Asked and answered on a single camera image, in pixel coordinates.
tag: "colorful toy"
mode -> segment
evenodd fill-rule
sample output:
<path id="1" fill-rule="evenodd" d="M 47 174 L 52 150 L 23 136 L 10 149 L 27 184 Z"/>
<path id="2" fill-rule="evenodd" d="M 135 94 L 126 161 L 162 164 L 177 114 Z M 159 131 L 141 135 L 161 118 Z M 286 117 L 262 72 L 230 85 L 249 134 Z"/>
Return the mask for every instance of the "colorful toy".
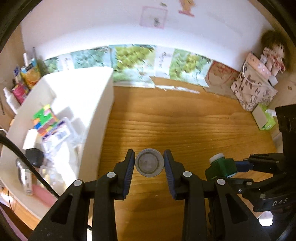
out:
<path id="1" fill-rule="evenodd" d="M 33 116 L 34 126 L 41 136 L 44 136 L 55 127 L 58 121 L 59 120 L 50 108 L 50 105 L 44 106 Z"/>

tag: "clear plastic lid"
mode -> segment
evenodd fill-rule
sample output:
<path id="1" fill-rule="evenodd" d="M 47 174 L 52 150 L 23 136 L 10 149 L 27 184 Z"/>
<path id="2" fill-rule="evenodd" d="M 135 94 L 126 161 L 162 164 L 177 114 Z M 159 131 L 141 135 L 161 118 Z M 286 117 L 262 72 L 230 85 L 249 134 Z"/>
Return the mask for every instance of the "clear plastic lid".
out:
<path id="1" fill-rule="evenodd" d="M 142 150 L 136 158 L 136 168 L 145 177 L 155 177 L 164 166 L 163 156 L 158 150 L 149 148 Z"/>

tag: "doll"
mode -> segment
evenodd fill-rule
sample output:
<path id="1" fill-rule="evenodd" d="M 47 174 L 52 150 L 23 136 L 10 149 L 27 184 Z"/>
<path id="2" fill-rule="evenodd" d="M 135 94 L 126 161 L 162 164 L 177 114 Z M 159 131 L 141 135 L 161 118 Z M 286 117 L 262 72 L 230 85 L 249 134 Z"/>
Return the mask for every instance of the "doll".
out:
<path id="1" fill-rule="evenodd" d="M 266 65 L 273 76 L 276 76 L 279 71 L 283 73 L 289 67 L 290 56 L 284 37 L 274 30 L 268 30 L 263 34 L 261 43 L 265 48 L 260 61 Z"/>

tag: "grape poster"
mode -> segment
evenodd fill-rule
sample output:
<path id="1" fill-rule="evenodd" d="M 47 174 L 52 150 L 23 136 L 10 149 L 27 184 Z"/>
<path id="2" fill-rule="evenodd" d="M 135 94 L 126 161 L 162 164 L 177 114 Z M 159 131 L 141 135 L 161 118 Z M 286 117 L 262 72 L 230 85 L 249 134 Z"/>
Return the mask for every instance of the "grape poster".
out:
<path id="1" fill-rule="evenodd" d="M 212 60 L 207 57 L 175 49 L 170 63 L 169 76 L 172 80 L 209 87 L 205 77 L 211 64 Z"/>
<path id="2" fill-rule="evenodd" d="M 181 49 L 155 45 L 109 45 L 59 55 L 44 61 L 53 73 L 68 69 L 110 66 L 115 86 L 154 88 L 150 76 L 209 87 L 205 77 L 212 60 Z"/>
<path id="3" fill-rule="evenodd" d="M 155 46 L 130 44 L 109 47 L 115 85 L 154 88 L 150 76 L 154 75 Z"/>

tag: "pink cloth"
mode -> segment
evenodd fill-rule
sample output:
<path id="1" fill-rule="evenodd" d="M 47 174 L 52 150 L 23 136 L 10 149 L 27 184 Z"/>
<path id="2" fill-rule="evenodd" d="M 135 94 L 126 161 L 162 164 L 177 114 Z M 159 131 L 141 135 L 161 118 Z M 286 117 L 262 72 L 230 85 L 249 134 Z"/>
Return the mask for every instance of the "pink cloth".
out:
<path id="1" fill-rule="evenodd" d="M 281 57 L 276 52 L 274 52 L 273 50 L 265 47 L 264 50 L 263 50 L 263 54 L 268 59 L 270 58 L 272 60 L 272 62 L 274 63 L 273 67 L 278 68 L 281 73 L 286 71 L 286 67 L 285 67 L 284 63 L 282 62 Z"/>
<path id="2" fill-rule="evenodd" d="M 46 206 L 52 207 L 57 199 L 46 189 L 33 184 L 33 193 L 39 198 Z"/>

